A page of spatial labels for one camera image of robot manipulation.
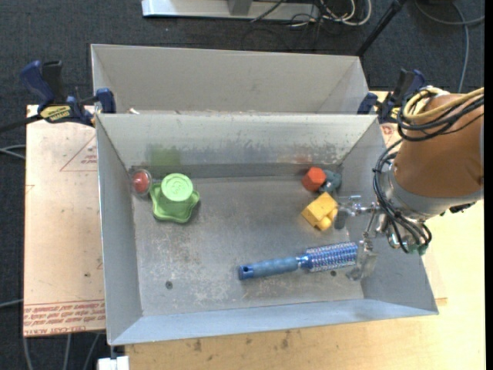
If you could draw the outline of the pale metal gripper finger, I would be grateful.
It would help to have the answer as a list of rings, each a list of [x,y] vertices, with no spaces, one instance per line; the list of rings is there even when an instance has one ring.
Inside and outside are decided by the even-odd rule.
[[[371,241],[360,240],[357,246],[356,264],[346,272],[346,277],[351,281],[360,281],[370,277],[377,262],[377,253]]]
[[[343,229],[348,218],[356,217],[363,213],[361,200],[361,195],[352,195],[349,197],[341,197],[337,201],[337,214],[333,222],[334,229]]]

